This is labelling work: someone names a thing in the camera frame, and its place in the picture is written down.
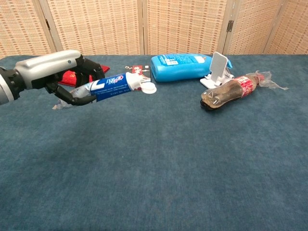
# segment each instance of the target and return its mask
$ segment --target white phone stand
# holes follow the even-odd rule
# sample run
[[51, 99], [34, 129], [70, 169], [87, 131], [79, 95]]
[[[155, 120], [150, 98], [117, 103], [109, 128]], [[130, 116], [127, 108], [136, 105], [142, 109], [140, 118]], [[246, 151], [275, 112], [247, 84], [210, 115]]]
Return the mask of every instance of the white phone stand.
[[234, 78], [227, 68], [228, 58], [218, 52], [213, 54], [210, 71], [208, 74], [200, 80], [200, 82], [208, 89], [219, 87], [226, 82]]

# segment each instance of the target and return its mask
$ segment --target bottle label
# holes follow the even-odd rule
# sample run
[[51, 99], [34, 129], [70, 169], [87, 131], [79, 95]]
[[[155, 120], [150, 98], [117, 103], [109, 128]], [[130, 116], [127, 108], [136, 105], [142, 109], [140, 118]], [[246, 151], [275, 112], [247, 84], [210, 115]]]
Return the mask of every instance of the bottle label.
[[254, 84], [249, 78], [241, 76], [235, 78], [234, 80], [241, 84], [243, 89], [242, 97], [249, 95], [254, 90]]
[[200, 55], [165, 54], [159, 55], [158, 60], [163, 66], [173, 66], [181, 64], [202, 64], [205, 62], [205, 57]]
[[91, 95], [96, 95], [96, 101], [101, 101], [115, 95], [131, 91], [126, 80], [126, 74], [102, 78], [91, 86]]

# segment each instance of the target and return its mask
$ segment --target blue bottle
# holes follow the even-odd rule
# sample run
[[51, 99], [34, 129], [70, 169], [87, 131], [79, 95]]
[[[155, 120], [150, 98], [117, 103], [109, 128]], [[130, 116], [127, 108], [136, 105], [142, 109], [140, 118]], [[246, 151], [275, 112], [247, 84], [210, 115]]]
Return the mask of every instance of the blue bottle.
[[211, 61], [203, 54], [157, 55], [151, 58], [151, 72], [157, 82], [203, 78], [211, 73]]

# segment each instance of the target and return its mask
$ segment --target red box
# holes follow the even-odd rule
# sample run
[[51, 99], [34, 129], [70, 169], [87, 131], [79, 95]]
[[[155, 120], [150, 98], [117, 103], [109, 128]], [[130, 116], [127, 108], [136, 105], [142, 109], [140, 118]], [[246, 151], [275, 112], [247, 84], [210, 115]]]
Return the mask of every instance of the red box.
[[[102, 67], [102, 70], [104, 71], [104, 73], [106, 73], [110, 69], [110, 67], [104, 66], [104, 65], [101, 65], [101, 67]], [[59, 83], [75, 87], [76, 86], [75, 72], [66, 71], [63, 75], [62, 81], [60, 81]]]

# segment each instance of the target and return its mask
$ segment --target white toothpaste cap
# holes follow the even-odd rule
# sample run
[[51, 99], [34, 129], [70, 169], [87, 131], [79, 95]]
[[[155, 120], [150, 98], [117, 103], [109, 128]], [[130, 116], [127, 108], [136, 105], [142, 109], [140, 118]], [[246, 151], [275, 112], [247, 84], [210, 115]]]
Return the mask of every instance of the white toothpaste cap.
[[154, 94], [157, 91], [157, 88], [152, 82], [143, 82], [140, 83], [141, 91], [146, 94]]

